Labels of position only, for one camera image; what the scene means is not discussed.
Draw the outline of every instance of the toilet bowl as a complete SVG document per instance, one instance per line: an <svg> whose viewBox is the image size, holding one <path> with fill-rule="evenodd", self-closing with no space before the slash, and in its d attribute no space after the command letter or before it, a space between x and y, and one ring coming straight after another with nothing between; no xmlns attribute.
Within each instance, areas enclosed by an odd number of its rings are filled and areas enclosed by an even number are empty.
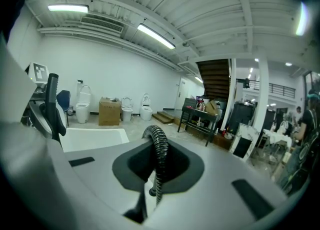
<svg viewBox="0 0 320 230"><path fill-rule="evenodd" d="M150 107L151 100L148 94L144 94L142 98L140 117L144 121L150 121L152 117L153 110Z"/></svg>
<svg viewBox="0 0 320 230"><path fill-rule="evenodd" d="M89 119L89 106L91 101L91 89L84 85L80 89L78 103L75 105L75 115L78 123L85 124Z"/></svg>
<svg viewBox="0 0 320 230"><path fill-rule="evenodd" d="M122 121L130 122L132 115L132 100L130 97L125 96L121 100Z"/></svg>

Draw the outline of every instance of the door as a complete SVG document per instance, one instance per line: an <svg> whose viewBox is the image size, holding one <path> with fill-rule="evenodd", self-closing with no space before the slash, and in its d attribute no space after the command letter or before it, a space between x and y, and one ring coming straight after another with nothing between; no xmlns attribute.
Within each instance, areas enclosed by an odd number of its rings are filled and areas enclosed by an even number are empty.
<svg viewBox="0 0 320 230"><path fill-rule="evenodd" d="M185 99L188 96L188 91L189 91L188 84L189 83L187 80L181 78L177 98L175 101L175 109L176 110L181 110L182 107L184 106Z"/></svg>

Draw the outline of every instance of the flexible corrugated hose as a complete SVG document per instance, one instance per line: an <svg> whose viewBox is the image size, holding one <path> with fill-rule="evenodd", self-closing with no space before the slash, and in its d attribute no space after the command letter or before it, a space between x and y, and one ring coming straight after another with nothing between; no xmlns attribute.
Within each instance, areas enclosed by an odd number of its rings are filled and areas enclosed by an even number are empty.
<svg viewBox="0 0 320 230"><path fill-rule="evenodd" d="M156 126L150 125L143 132L142 138L151 137L155 147L155 174L156 174L156 204L162 198L162 185L167 177L167 155L169 151L169 143L164 131Z"/></svg>

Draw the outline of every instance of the brown cardboard box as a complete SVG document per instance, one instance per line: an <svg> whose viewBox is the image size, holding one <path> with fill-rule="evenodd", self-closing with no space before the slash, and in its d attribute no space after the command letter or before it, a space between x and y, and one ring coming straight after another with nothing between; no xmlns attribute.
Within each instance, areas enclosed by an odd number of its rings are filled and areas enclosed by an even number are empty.
<svg viewBox="0 0 320 230"><path fill-rule="evenodd" d="M205 104L205 112L208 112L210 115L217 115L219 113L218 109L217 109L217 105L215 104L215 102L212 100L209 103Z"/></svg>
<svg viewBox="0 0 320 230"><path fill-rule="evenodd" d="M113 102L107 97L99 101L99 125L119 125L121 102Z"/></svg>

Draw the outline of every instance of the tube light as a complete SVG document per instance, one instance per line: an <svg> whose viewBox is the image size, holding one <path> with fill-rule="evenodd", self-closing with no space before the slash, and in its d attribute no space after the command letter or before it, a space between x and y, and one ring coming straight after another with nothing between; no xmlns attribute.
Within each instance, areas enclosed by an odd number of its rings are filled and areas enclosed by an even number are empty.
<svg viewBox="0 0 320 230"><path fill-rule="evenodd" d="M79 4L50 4L48 9L51 12L65 11L88 13L88 6Z"/></svg>
<svg viewBox="0 0 320 230"><path fill-rule="evenodd" d="M301 2L301 13L300 13L300 21L299 21L299 25L298 28L296 29L295 34L297 36L303 36L306 30L306 26L307 26L307 21L308 21L308 10L306 5L304 5Z"/></svg>
<svg viewBox="0 0 320 230"><path fill-rule="evenodd" d="M156 39L158 42L162 43L163 45L167 46L169 49L174 49L176 46L174 44L172 44L170 41L168 41L167 39L165 39L164 37L162 37L160 34L158 34L157 32L153 31L152 29L150 29L149 27L147 27L144 24L140 24L138 26L138 30L144 32L145 34L151 36L152 38Z"/></svg>
<svg viewBox="0 0 320 230"><path fill-rule="evenodd" d="M200 83L204 83L204 81L201 80L199 77L194 77L194 78L196 78Z"/></svg>

